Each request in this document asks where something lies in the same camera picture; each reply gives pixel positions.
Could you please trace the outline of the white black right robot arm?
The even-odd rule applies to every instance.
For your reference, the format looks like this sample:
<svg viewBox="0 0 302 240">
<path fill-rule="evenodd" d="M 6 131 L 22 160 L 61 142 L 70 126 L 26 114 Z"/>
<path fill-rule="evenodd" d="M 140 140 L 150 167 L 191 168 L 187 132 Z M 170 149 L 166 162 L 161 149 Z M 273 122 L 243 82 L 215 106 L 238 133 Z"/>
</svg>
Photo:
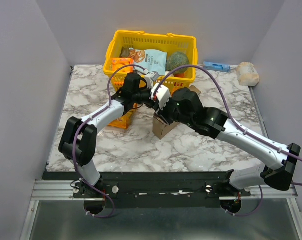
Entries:
<svg viewBox="0 0 302 240">
<path fill-rule="evenodd" d="M 296 165 L 291 155 L 298 155 L 298 145 L 273 142 L 231 120 L 227 113 L 202 106 L 198 95 L 186 87 L 170 94 L 167 87 L 155 85 L 151 99 L 158 104 L 156 115 L 165 123 L 184 124 L 199 135 L 229 143 L 261 161 L 255 167 L 232 170 L 221 182 L 223 194 L 232 196 L 238 190 L 257 185 L 279 191 L 289 189 Z"/>
</svg>

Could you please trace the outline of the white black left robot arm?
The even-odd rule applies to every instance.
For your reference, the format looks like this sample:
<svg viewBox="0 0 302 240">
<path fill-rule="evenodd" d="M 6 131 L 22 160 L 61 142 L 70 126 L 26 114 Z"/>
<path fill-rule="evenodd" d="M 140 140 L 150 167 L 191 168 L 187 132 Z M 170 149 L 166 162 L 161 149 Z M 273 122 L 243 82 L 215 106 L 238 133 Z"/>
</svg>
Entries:
<svg viewBox="0 0 302 240">
<path fill-rule="evenodd" d="M 152 107 L 150 91 L 159 77 L 150 72 L 144 77 L 137 73 L 128 73 L 123 86 L 109 101 L 95 112 L 83 117 L 71 117 L 67 120 L 58 151 L 73 161 L 76 172 L 85 183 L 84 191 L 92 198 L 101 194 L 100 173 L 97 171 L 93 156 L 96 149 L 97 134 L 109 123 L 125 115 L 135 104 Z"/>
</svg>

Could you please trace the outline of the brown cardboard express box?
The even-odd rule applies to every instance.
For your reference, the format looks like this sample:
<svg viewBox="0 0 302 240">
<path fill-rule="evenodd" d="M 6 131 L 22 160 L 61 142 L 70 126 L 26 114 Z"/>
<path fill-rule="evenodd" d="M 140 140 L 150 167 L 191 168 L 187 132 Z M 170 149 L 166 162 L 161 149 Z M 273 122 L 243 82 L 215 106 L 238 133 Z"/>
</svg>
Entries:
<svg viewBox="0 0 302 240">
<path fill-rule="evenodd" d="M 180 121 L 183 123 L 188 123 L 190 120 L 191 112 L 195 112 L 200 108 L 200 102 L 198 94 L 200 92 L 197 88 L 181 88 L 177 90 L 170 100 L 175 100 L 177 103 L 177 121 L 172 124 L 165 124 L 161 121 L 155 113 L 153 114 L 153 134 L 158 138 L 162 139 L 166 134 L 168 134 L 172 129 L 174 129 Z"/>
</svg>

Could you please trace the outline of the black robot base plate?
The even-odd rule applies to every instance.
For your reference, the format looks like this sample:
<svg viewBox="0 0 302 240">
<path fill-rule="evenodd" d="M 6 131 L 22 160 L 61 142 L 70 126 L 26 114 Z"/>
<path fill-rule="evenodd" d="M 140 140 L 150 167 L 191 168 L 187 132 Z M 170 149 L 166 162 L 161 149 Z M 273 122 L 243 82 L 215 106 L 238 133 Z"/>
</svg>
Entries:
<svg viewBox="0 0 302 240">
<path fill-rule="evenodd" d="M 223 201 L 248 197 L 228 184 L 229 172 L 104 172 L 95 186 L 117 209 L 219 208 Z"/>
</svg>

